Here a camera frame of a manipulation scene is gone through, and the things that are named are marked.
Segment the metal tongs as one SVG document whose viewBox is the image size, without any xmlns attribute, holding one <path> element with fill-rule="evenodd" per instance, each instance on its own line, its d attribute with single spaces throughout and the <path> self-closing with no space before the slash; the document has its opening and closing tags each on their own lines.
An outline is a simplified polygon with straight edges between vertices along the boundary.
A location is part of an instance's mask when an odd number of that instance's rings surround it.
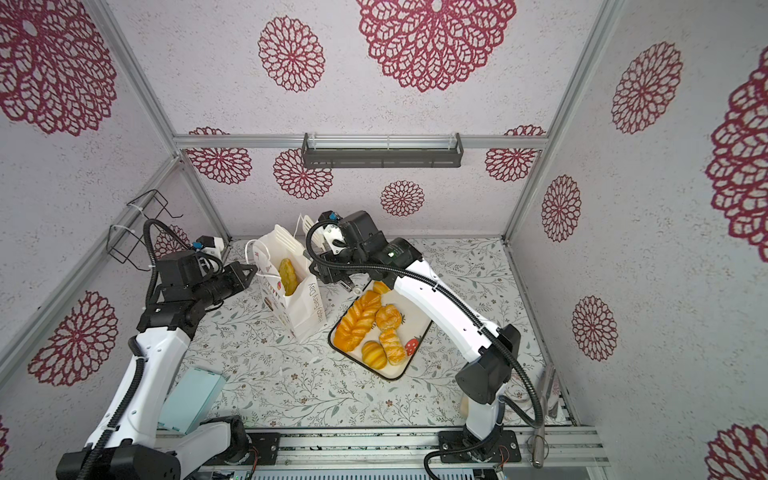
<svg viewBox="0 0 768 480">
<path fill-rule="evenodd" d="M 302 254 L 306 249 L 306 235 L 315 223 L 316 221 L 310 216 L 302 214 L 298 217 L 292 231 L 281 225 L 275 225 L 273 233 L 279 244 L 286 247 L 289 251 Z"/>
</svg>

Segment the striped bread roll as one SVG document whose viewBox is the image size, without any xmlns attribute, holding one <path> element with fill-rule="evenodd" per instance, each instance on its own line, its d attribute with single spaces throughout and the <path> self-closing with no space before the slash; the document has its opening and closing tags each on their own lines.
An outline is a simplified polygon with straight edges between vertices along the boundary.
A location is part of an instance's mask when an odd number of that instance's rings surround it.
<svg viewBox="0 0 768 480">
<path fill-rule="evenodd" d="M 278 273 L 287 297 L 292 296 L 300 284 L 300 279 L 295 267 L 289 258 L 284 258 L 279 266 Z"/>
</svg>

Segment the white paper bag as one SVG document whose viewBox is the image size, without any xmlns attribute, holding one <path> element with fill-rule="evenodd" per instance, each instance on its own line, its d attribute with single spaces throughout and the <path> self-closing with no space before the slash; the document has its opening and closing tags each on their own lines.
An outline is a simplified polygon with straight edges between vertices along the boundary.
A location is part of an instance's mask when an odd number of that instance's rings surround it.
<svg viewBox="0 0 768 480">
<path fill-rule="evenodd" d="M 297 238 L 311 226 L 311 219 L 301 215 L 293 231 L 276 225 L 244 247 L 246 263 L 257 267 L 266 306 L 298 341 L 307 340 L 326 322 L 317 277 L 309 270 L 306 246 Z"/>
</svg>

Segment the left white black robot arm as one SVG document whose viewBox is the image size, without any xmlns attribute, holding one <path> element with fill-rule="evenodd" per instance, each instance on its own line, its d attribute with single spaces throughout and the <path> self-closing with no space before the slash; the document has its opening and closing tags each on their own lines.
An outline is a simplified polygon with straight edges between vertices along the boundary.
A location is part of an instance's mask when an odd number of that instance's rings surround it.
<svg viewBox="0 0 768 480">
<path fill-rule="evenodd" d="M 207 420 L 168 450 L 156 446 L 166 396 L 201 321 L 245 291 L 259 268 L 225 264 L 199 243 L 183 242 L 160 257 L 154 229 L 173 232 L 158 219 L 143 224 L 151 277 L 137 333 L 128 341 L 131 362 L 102 422 L 80 450 L 60 459 L 59 479 L 186 479 L 211 459 L 238 464 L 252 453 L 238 415 Z"/>
</svg>

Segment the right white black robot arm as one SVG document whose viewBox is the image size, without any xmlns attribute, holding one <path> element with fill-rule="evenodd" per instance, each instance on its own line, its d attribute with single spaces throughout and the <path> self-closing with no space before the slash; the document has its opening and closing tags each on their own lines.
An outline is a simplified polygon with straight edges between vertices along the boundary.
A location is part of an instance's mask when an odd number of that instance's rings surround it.
<svg viewBox="0 0 768 480">
<path fill-rule="evenodd" d="M 346 217 L 327 211 L 306 232 L 306 254 L 325 283 L 359 273 L 383 282 L 424 312 L 464 357 L 455 376 L 468 399 L 462 438 L 428 454 L 427 461 L 460 455 L 491 459 L 502 443 L 506 410 L 531 428 L 543 425 L 539 395 L 518 360 L 519 331 L 471 308 L 409 241 L 387 240 L 365 211 Z"/>
</svg>

